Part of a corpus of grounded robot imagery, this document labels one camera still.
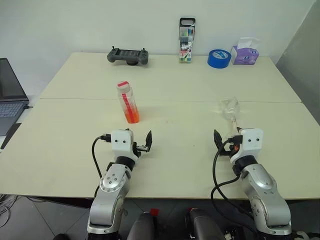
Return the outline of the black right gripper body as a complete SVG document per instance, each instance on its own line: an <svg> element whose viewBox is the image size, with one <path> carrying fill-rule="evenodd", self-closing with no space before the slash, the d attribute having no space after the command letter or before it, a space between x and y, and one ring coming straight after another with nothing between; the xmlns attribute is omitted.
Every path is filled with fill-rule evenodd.
<svg viewBox="0 0 320 240"><path fill-rule="evenodd" d="M238 145L237 144L230 144L228 146L229 150L225 150L224 148L220 152L220 156L228 156L232 157L238 152Z"/></svg>

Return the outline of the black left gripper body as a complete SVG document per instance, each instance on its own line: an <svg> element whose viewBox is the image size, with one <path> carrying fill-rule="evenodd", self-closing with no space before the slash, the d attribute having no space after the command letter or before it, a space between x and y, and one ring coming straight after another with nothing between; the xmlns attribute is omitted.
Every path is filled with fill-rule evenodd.
<svg viewBox="0 0 320 240"><path fill-rule="evenodd" d="M140 157L142 152L150 151L150 144L146 143L145 145L137 145L137 143L134 142L132 145L132 151L134 155L136 155L137 157Z"/></svg>

